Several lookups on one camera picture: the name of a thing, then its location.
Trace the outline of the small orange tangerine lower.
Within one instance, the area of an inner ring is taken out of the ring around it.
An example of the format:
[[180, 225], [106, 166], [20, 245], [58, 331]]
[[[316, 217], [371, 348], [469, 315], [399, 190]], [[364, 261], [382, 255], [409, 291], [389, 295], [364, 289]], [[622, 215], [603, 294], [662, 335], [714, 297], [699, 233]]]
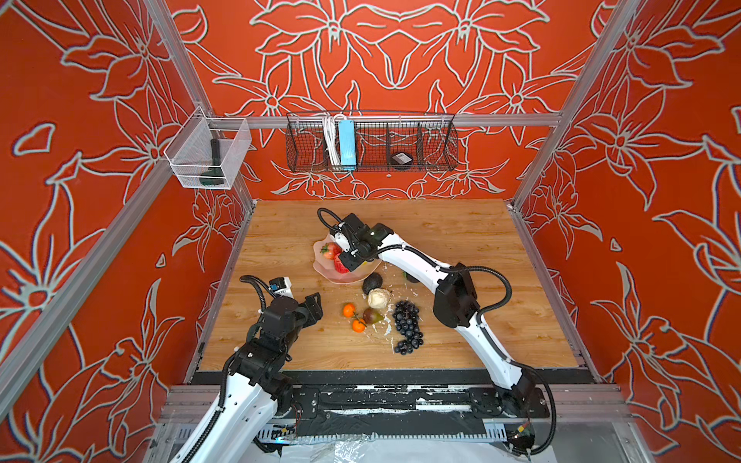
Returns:
[[367, 328], [367, 326], [366, 326], [365, 322], [362, 321], [362, 320], [360, 320], [360, 319], [355, 319], [351, 323], [351, 329], [355, 333], [363, 333], [366, 330], [366, 328]]

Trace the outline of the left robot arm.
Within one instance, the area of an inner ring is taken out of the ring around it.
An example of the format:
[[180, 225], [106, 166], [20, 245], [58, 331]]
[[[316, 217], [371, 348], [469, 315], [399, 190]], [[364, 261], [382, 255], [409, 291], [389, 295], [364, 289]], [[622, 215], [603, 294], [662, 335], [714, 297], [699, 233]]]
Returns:
[[304, 328], [323, 318], [321, 296], [272, 299], [225, 362], [219, 393], [174, 462], [237, 462], [275, 416], [293, 407], [293, 380], [283, 373]]

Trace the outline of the light blue box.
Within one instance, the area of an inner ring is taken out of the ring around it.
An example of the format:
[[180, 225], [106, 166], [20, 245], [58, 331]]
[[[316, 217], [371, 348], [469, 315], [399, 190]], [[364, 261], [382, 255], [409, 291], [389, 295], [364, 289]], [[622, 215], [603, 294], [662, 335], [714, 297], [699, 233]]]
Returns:
[[341, 166], [347, 171], [354, 171], [357, 166], [355, 123], [351, 120], [339, 120], [337, 123]]

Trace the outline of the beige garlic bulb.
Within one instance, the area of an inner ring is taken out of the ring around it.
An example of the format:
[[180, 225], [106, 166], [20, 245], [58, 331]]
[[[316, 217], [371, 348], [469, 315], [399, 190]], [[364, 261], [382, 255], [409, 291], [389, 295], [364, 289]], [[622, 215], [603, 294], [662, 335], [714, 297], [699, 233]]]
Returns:
[[368, 296], [367, 302], [370, 308], [376, 310], [386, 310], [392, 295], [387, 289], [371, 289]]

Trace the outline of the small orange tangerine upper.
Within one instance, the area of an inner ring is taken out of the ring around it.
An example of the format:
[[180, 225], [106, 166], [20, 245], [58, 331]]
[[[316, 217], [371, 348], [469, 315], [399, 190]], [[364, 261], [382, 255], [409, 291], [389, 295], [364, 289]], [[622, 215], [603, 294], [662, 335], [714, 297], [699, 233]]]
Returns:
[[356, 307], [354, 304], [345, 304], [343, 306], [343, 316], [345, 318], [356, 318]]

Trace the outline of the red apple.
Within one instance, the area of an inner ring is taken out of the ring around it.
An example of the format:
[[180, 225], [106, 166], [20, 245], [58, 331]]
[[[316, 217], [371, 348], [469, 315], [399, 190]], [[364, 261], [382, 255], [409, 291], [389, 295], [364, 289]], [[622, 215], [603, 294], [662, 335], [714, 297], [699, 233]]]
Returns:
[[345, 265], [342, 263], [342, 261], [338, 257], [336, 257], [333, 260], [333, 262], [334, 262], [335, 270], [339, 274], [347, 274], [347, 273], [349, 273], [349, 270], [345, 267]]

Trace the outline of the dark grape bunch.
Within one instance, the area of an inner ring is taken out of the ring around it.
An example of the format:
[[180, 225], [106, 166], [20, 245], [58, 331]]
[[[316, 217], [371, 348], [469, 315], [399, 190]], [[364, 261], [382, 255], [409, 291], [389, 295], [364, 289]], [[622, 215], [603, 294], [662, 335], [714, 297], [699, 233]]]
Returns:
[[395, 353], [409, 355], [424, 345], [424, 334], [420, 327], [420, 309], [409, 300], [395, 304], [393, 312], [395, 328], [401, 340], [394, 347]]

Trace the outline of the dark avocado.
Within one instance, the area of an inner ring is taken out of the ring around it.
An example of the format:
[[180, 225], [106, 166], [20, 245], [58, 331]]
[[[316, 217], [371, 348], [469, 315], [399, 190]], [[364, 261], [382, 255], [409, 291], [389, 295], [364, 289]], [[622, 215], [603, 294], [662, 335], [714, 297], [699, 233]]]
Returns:
[[362, 291], [364, 294], [370, 294], [374, 289], [382, 289], [383, 277], [377, 273], [372, 272], [364, 281], [362, 285]]

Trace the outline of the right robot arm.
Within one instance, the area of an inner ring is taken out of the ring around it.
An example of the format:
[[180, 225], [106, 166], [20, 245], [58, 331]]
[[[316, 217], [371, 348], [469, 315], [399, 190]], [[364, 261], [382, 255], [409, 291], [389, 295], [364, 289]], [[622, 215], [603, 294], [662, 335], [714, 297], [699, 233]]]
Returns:
[[[511, 455], [530, 459], [551, 446], [558, 418], [550, 385], [535, 368], [515, 361], [486, 321], [486, 314], [504, 308], [513, 297], [513, 287], [501, 272], [481, 265], [440, 262], [412, 247], [389, 227], [383, 224], [370, 227], [353, 213], [341, 218], [328, 208], [319, 208], [318, 219], [340, 246], [340, 262], [346, 269], [355, 270], [364, 262], [381, 260], [399, 268], [430, 290], [434, 296], [434, 316], [443, 325], [457, 331], [474, 350], [509, 413], [529, 417], [534, 402], [540, 398], [536, 386], [542, 385], [550, 416], [547, 436], [538, 445], [532, 430], [515, 430], [506, 438], [505, 449]], [[475, 272], [499, 280], [505, 291], [502, 299], [482, 306], [472, 279]]]

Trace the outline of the clear plastic wall bin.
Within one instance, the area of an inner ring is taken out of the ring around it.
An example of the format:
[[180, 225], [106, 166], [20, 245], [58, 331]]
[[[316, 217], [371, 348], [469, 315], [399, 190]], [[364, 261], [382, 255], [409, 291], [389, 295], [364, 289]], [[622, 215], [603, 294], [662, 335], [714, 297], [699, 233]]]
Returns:
[[[213, 138], [220, 140], [221, 168], [226, 179], [222, 185], [204, 186], [199, 179], [211, 165], [210, 140]], [[182, 187], [230, 190], [251, 147], [252, 133], [245, 119], [208, 117], [201, 107], [197, 107], [164, 154]]]

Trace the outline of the small orange tangerine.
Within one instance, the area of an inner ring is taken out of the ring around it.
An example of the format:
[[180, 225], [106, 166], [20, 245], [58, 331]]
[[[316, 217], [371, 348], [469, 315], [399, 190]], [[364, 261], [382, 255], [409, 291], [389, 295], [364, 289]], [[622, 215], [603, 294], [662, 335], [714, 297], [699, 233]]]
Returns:
[[356, 318], [356, 307], [354, 304], [345, 304], [343, 306], [343, 316], [345, 318]]
[[367, 328], [367, 326], [366, 326], [365, 322], [362, 321], [362, 320], [360, 320], [360, 319], [355, 319], [351, 323], [351, 329], [355, 333], [363, 333], [366, 330], [366, 328]]

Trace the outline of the dark green brush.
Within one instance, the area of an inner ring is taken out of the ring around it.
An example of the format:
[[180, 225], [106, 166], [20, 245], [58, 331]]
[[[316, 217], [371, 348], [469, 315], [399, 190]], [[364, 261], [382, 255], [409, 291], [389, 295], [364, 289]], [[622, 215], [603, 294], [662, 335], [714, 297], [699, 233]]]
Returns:
[[210, 140], [211, 165], [200, 175], [200, 183], [204, 186], [217, 186], [225, 183], [225, 175], [221, 168], [221, 145], [218, 138]]

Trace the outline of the pink scalloped fruit bowl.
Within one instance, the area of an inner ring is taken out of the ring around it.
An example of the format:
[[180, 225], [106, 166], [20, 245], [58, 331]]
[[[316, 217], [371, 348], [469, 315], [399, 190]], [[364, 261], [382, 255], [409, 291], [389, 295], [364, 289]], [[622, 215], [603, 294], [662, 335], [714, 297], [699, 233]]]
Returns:
[[364, 262], [355, 270], [350, 271], [339, 258], [341, 250], [330, 235], [313, 244], [315, 254], [313, 268], [330, 283], [349, 285], [362, 282], [374, 273], [380, 264], [379, 260]]

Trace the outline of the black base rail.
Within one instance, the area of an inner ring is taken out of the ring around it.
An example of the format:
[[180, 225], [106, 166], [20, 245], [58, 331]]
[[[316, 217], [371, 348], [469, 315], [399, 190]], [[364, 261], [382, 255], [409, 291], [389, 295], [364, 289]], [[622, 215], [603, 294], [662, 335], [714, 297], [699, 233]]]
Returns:
[[503, 424], [539, 438], [553, 422], [542, 388], [519, 403], [486, 370], [296, 370], [294, 400], [283, 421], [301, 438], [473, 438], [495, 441]]

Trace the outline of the green red fig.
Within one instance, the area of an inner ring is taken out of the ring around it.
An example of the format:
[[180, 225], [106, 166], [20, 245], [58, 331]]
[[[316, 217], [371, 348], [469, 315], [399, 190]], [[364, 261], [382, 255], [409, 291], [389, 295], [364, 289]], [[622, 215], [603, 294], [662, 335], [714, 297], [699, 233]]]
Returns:
[[364, 310], [362, 320], [364, 324], [372, 325], [384, 320], [384, 315], [378, 309], [368, 308]]

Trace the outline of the red strawberry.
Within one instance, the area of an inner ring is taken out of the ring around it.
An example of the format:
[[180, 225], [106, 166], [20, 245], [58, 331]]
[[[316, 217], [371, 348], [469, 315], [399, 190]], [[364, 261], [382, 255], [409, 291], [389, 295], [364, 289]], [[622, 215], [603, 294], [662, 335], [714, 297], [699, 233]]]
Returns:
[[326, 242], [320, 249], [320, 256], [326, 260], [335, 260], [343, 252], [342, 247], [335, 242]]

